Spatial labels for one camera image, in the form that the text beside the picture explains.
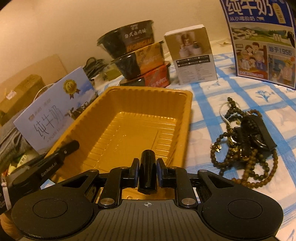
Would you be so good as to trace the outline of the bottom red instant food bowl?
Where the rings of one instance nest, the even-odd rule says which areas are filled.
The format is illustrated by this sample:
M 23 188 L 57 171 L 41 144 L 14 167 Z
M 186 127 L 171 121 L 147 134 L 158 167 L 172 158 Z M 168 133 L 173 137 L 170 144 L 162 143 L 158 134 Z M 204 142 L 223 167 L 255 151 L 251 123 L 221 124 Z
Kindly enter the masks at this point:
M 146 86 L 146 87 L 160 87 L 165 88 L 170 85 L 169 67 L 170 61 L 165 61 L 162 66 L 151 70 L 144 75 L 133 80 L 123 79 L 119 82 L 120 86 Z

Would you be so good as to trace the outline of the orange plastic tray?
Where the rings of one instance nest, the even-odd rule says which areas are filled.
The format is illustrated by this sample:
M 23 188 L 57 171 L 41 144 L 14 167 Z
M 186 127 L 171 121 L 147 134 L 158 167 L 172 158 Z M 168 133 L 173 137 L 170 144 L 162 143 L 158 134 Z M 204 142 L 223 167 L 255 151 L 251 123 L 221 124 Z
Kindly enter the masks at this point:
M 65 130 L 52 151 L 76 140 L 51 177 L 55 183 L 91 169 L 107 173 L 130 166 L 152 150 L 165 165 L 182 167 L 186 157 L 193 95 L 188 90 L 113 86 L 105 90 Z

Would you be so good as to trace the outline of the cardboard box at left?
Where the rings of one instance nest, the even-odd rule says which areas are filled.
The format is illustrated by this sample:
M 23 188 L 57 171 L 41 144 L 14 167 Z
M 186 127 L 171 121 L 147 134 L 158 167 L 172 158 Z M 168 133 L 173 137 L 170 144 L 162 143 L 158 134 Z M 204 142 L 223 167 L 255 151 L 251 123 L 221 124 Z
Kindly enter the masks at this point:
M 1 126 L 7 123 L 19 111 L 27 108 L 43 87 L 45 87 L 45 83 L 42 77 L 31 74 L 6 95 L 1 101 Z

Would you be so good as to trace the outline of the white green milk carton box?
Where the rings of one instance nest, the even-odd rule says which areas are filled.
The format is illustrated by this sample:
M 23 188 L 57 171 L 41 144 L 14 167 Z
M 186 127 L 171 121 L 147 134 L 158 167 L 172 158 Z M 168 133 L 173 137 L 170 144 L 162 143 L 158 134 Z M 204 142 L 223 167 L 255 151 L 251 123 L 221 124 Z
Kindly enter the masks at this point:
M 82 67 L 66 75 L 34 100 L 14 124 L 38 153 L 48 151 L 97 93 Z

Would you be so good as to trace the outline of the black cylinder seal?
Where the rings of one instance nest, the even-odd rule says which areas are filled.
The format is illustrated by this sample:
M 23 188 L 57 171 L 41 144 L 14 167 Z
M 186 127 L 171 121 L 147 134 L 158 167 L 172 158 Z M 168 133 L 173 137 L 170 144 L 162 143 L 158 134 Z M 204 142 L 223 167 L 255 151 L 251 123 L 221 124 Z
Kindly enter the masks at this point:
M 152 150 L 142 152 L 138 178 L 138 192 L 145 195 L 157 193 L 156 156 Z

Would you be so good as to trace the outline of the top black instant food bowl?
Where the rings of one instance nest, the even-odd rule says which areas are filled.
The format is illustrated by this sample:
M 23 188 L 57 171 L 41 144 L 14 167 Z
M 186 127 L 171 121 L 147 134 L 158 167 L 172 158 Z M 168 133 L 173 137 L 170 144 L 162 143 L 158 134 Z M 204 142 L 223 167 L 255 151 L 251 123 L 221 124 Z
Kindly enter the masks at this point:
M 153 20 L 125 25 L 105 33 L 97 40 L 113 59 L 154 43 Z

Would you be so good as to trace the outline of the blue white checkered tablecloth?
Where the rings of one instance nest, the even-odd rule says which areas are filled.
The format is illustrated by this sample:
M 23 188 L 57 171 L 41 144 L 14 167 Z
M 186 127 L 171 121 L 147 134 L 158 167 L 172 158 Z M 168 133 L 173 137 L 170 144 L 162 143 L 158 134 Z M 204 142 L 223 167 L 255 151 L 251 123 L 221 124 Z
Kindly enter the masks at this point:
M 214 58 L 217 80 L 167 89 L 192 93 L 184 167 L 246 184 L 283 209 L 279 240 L 295 240 L 295 90 L 239 77 L 233 54 Z M 98 96 L 115 79 L 97 87 Z

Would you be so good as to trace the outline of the middle orange instant food bowl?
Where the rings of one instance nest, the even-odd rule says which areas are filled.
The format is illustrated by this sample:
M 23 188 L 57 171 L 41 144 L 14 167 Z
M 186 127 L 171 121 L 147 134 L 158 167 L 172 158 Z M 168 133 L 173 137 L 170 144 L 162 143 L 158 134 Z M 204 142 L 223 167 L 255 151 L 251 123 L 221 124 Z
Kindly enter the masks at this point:
M 163 41 L 159 41 L 111 61 L 127 80 L 132 80 L 158 68 L 165 62 Z

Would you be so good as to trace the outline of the blue milk carton box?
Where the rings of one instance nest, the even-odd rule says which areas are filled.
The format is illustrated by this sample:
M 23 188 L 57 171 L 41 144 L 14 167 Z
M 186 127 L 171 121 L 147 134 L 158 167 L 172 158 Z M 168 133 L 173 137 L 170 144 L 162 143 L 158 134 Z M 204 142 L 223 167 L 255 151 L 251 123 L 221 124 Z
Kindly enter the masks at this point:
M 295 18 L 287 1 L 224 0 L 236 73 L 295 89 Z

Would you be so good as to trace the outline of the small white product box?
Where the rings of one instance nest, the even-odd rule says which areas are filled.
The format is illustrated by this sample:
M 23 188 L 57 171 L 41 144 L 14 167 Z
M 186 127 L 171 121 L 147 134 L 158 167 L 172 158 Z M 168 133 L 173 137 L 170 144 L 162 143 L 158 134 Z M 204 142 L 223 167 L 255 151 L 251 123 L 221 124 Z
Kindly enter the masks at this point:
M 164 35 L 181 85 L 217 80 L 213 53 L 204 25 Z

